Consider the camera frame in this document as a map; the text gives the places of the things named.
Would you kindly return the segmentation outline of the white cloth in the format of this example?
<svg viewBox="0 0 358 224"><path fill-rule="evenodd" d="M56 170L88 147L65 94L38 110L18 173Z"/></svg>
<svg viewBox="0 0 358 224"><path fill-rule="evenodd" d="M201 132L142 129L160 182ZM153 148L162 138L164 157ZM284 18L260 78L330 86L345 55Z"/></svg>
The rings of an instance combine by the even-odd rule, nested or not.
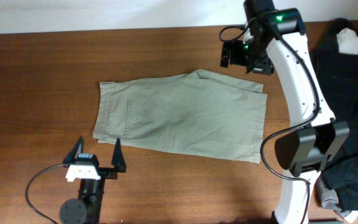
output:
<svg viewBox="0 0 358 224"><path fill-rule="evenodd" d="M358 35L354 30L345 28L336 35L336 38L339 53L358 55Z"/></svg>

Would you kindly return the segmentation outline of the dark teal garment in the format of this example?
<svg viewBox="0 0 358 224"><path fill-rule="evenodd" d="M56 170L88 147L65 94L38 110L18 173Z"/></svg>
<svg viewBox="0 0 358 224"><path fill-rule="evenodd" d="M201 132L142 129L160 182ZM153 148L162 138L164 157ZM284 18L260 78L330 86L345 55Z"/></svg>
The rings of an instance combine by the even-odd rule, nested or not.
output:
<svg viewBox="0 0 358 224"><path fill-rule="evenodd" d="M358 211L358 154L340 158L321 177L325 186L336 193L339 211Z"/></svg>

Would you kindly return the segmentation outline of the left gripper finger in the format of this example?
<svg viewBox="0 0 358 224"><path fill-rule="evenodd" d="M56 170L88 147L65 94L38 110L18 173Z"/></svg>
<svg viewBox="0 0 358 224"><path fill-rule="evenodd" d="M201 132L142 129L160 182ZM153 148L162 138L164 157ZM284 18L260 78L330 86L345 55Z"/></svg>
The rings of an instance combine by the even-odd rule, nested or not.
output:
<svg viewBox="0 0 358 224"><path fill-rule="evenodd" d="M74 145L73 149L67 154L67 156L63 159L63 164L70 165L74 164L78 154L83 152L84 139L80 136Z"/></svg>
<svg viewBox="0 0 358 224"><path fill-rule="evenodd" d="M116 139L111 164L116 172L126 172L126 162L122 153L121 140L119 138Z"/></svg>

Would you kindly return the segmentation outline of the khaki green shorts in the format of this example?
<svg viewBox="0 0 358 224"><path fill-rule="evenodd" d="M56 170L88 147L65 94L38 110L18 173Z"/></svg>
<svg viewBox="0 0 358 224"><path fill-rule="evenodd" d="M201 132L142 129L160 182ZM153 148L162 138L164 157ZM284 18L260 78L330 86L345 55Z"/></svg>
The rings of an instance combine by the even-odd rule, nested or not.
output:
<svg viewBox="0 0 358 224"><path fill-rule="evenodd" d="M263 84L207 70L102 82L93 137L160 152L260 162Z"/></svg>

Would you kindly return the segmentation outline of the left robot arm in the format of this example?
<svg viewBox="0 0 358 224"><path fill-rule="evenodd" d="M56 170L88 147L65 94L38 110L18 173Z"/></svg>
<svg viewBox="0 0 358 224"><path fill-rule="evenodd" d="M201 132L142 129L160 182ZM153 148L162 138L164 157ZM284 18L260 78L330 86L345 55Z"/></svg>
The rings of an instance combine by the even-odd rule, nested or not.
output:
<svg viewBox="0 0 358 224"><path fill-rule="evenodd" d="M79 138L63 160L63 166L68 169L67 181L80 180L78 197L67 200L60 208L59 217L64 224L99 223L105 181L117 179L127 169L120 139L116 139L111 167L100 167L97 156L84 153L83 147L84 139Z"/></svg>

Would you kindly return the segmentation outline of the black garment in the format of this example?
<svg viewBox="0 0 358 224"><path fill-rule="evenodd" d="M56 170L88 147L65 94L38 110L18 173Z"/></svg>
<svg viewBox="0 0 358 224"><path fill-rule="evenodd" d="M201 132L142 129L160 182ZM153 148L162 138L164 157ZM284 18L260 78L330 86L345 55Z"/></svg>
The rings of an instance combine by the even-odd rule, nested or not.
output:
<svg viewBox="0 0 358 224"><path fill-rule="evenodd" d="M335 19L311 54L313 68L327 104L338 121L347 121L350 134L341 151L358 154L358 55L341 54L336 35L358 28L347 19Z"/></svg>

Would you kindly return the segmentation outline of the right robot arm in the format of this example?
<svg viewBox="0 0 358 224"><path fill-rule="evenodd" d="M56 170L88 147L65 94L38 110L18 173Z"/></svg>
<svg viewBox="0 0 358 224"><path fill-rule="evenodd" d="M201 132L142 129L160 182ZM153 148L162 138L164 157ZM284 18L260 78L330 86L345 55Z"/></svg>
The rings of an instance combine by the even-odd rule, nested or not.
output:
<svg viewBox="0 0 358 224"><path fill-rule="evenodd" d="M279 77L290 126L270 135L283 172L280 200L272 223L308 223L313 187L326 164L349 135L319 87L299 10L277 9L272 0L246 0L241 33L223 40L220 65L244 66L248 72Z"/></svg>

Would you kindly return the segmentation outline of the grey cloth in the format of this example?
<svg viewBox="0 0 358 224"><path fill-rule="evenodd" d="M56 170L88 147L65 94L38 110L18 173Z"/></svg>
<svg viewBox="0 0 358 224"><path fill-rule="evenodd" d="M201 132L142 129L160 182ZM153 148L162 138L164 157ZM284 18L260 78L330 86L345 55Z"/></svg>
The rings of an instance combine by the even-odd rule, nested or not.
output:
<svg viewBox="0 0 358 224"><path fill-rule="evenodd" d="M319 177L315 183L321 206L327 210L333 210L340 217L347 217L352 211L345 211L339 204L339 199L335 190L329 190L324 180Z"/></svg>

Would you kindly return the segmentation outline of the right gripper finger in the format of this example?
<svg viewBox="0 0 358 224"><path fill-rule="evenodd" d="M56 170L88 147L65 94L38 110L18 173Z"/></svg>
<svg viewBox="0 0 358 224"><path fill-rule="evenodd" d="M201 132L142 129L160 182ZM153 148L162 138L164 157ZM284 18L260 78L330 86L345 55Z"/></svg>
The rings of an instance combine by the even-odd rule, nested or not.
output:
<svg viewBox="0 0 358 224"><path fill-rule="evenodd" d="M227 68L229 66L230 54L231 54L231 43L224 42L222 45L221 59L220 59L221 67Z"/></svg>
<svg viewBox="0 0 358 224"><path fill-rule="evenodd" d="M252 72L263 74L263 75L272 75L274 72L273 63L268 57L265 57L260 61L258 65L256 65L252 69Z"/></svg>

